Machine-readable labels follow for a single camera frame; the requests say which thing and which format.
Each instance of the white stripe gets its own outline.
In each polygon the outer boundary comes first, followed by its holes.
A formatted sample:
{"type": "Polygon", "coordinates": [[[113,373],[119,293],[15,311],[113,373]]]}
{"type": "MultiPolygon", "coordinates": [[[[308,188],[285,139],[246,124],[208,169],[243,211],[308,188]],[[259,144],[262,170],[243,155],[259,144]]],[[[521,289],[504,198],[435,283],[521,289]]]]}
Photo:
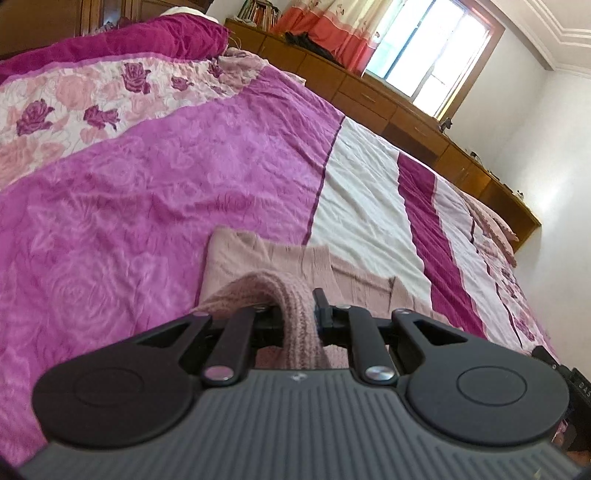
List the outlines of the white stripe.
{"type": "Polygon", "coordinates": [[[310,244],[381,277],[400,278],[431,306],[431,282],[398,193],[398,150],[345,118],[330,155],[310,244]]]}
{"type": "MultiPolygon", "coordinates": [[[[507,310],[496,293],[496,282],[487,273],[484,259],[470,243],[472,217],[459,195],[439,176],[433,206],[462,275],[464,290],[472,298],[476,314],[485,325],[486,337],[493,343],[520,351],[521,346],[509,322],[507,310]]],[[[489,240],[483,237],[478,225],[475,226],[474,236],[477,244],[489,240]]]]}

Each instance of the wooden wardrobe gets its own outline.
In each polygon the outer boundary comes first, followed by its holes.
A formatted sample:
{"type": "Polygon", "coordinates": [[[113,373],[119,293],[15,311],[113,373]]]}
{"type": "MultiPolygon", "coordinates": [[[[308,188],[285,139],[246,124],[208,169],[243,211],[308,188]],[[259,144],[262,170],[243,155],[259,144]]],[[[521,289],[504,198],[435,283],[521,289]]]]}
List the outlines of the wooden wardrobe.
{"type": "Polygon", "coordinates": [[[86,35],[120,17],[145,21],[171,7],[206,12],[213,0],[0,0],[0,59],[86,35]]]}

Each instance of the white wall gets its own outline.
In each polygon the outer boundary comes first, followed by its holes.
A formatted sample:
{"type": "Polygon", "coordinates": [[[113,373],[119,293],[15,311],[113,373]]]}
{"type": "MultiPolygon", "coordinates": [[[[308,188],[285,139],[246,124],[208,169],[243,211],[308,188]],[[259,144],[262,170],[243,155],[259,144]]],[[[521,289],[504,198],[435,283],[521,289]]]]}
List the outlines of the white wall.
{"type": "Polygon", "coordinates": [[[519,283],[560,359],[591,378],[591,80],[549,73],[495,170],[542,223],[519,283]]]}
{"type": "MultiPolygon", "coordinates": [[[[290,0],[271,0],[271,3],[280,11],[283,11],[289,1],[290,0]]],[[[213,0],[213,3],[207,10],[207,14],[210,17],[216,18],[221,24],[223,24],[227,17],[238,15],[243,3],[244,0],[213,0]]]]}
{"type": "Polygon", "coordinates": [[[453,116],[449,137],[495,172],[498,154],[537,102],[548,72],[509,29],[453,116]]]}

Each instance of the black circular pad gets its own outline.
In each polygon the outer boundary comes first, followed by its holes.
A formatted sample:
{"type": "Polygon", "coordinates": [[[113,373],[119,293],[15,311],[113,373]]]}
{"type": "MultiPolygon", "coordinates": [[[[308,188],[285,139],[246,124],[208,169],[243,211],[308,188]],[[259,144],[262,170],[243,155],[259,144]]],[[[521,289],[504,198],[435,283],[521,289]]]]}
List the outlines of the black circular pad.
{"type": "Polygon", "coordinates": [[[164,433],[189,409],[190,377],[160,348],[120,343],[49,370],[33,409],[50,439],[117,448],[164,433]]]}
{"type": "Polygon", "coordinates": [[[406,391],[416,413],[473,445],[516,446],[553,435],[569,403],[562,377],[529,356],[462,336],[468,341],[423,342],[425,361],[406,391]]]}
{"type": "Polygon", "coordinates": [[[523,397],[527,383],[520,374],[507,368],[477,367],[460,375],[457,388],[475,403],[503,407],[523,397]]]}

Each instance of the black electronic device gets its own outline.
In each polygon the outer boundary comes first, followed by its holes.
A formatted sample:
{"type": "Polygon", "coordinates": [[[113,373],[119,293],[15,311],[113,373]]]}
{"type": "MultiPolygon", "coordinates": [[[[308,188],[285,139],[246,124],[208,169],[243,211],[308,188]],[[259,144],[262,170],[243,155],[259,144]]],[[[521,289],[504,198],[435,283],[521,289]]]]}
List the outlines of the black electronic device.
{"type": "Polygon", "coordinates": [[[252,367],[276,306],[191,314],[60,364],[33,392],[27,480],[574,479],[550,443],[569,403],[535,359],[411,310],[376,319],[314,291],[349,369],[252,367]]]}
{"type": "Polygon", "coordinates": [[[569,388],[570,401],[565,414],[568,428],[564,432],[563,450],[585,452],[591,450],[591,382],[576,368],[570,370],[543,346],[537,346],[531,356],[555,369],[569,388]]]}

